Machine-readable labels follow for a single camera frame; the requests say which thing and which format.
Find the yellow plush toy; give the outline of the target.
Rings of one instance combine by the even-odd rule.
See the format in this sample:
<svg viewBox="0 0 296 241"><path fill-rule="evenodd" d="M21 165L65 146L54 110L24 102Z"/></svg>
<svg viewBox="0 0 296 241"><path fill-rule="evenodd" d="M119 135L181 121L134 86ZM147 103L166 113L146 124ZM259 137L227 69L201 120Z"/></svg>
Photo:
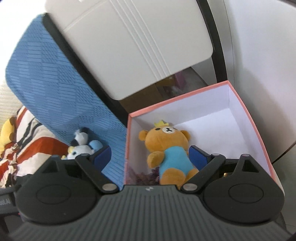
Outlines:
<svg viewBox="0 0 296 241"><path fill-rule="evenodd" d="M12 116L6 120L1 128L1 154L6 145L15 141L16 136L16 117Z"/></svg>

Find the purple sheer ribbon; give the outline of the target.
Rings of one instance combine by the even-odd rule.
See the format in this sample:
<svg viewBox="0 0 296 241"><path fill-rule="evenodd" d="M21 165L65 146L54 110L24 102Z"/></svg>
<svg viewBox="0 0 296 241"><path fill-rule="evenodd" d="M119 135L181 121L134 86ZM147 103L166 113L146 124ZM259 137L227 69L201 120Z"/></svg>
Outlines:
<svg viewBox="0 0 296 241"><path fill-rule="evenodd" d="M135 173L133 169L129 169L126 173L127 185L159 185L159 167L152 169L150 173Z"/></svg>

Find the brown bear plush blue shirt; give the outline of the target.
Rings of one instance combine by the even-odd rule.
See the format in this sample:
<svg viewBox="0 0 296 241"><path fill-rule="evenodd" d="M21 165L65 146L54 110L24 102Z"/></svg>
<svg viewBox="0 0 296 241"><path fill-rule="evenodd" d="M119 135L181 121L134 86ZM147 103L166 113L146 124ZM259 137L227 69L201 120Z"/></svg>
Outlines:
<svg viewBox="0 0 296 241"><path fill-rule="evenodd" d="M199 172L189 159L191 136L188 131L178 130L161 120L152 129L141 130L138 138L149 151L148 167L159 168L161 185L181 188Z"/></svg>

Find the black white panda plush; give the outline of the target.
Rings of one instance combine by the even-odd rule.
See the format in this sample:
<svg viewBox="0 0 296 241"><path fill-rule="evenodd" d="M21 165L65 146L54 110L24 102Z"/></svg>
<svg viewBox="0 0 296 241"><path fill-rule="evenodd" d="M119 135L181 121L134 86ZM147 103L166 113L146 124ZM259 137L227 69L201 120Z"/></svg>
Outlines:
<svg viewBox="0 0 296 241"><path fill-rule="evenodd" d="M71 141L71 146L81 146L88 144L89 128L78 129L74 133L74 139Z"/></svg>

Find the white blue plush toy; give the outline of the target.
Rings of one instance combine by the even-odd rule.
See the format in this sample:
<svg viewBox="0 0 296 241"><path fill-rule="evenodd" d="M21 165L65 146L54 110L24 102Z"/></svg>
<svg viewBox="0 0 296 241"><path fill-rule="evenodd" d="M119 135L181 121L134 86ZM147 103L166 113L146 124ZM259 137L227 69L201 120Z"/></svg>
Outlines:
<svg viewBox="0 0 296 241"><path fill-rule="evenodd" d="M70 146L67 156L63 155L62 160L73 160L81 154L92 155L103 148L103 144L98 140L92 140L86 145Z"/></svg>

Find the blue quilted bed cover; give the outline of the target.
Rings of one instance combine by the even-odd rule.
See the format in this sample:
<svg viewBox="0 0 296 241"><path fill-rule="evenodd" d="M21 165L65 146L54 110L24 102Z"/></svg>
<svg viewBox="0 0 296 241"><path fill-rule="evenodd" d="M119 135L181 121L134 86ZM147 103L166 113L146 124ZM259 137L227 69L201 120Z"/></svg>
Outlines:
<svg viewBox="0 0 296 241"><path fill-rule="evenodd" d="M48 14L32 20L6 67L6 82L29 111L62 142L82 127L110 146L103 173L119 187L125 175L128 114L95 81Z"/></svg>

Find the pink storage box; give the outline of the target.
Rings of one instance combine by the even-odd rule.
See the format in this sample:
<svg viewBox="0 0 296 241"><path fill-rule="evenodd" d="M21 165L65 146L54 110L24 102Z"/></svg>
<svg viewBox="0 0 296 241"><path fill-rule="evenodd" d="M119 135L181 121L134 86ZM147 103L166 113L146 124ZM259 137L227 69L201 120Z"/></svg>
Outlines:
<svg viewBox="0 0 296 241"><path fill-rule="evenodd" d="M125 150L125 184L135 184L137 173L149 173L148 150L138 139L141 130L150 130L164 121L191 135L190 144L203 151L237 159L250 154L280 180L271 164L264 142L242 99L229 81L217 83L129 114Z"/></svg>

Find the red white black blanket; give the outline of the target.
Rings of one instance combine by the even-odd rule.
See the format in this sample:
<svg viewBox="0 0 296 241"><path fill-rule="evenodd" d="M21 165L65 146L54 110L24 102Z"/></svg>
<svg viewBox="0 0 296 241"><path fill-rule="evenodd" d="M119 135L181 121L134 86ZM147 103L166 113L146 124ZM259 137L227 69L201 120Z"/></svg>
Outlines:
<svg viewBox="0 0 296 241"><path fill-rule="evenodd" d="M34 174L52 155L67 154L68 145L60 141L22 106L16 117L15 141L1 154L1 188L16 185L18 178Z"/></svg>

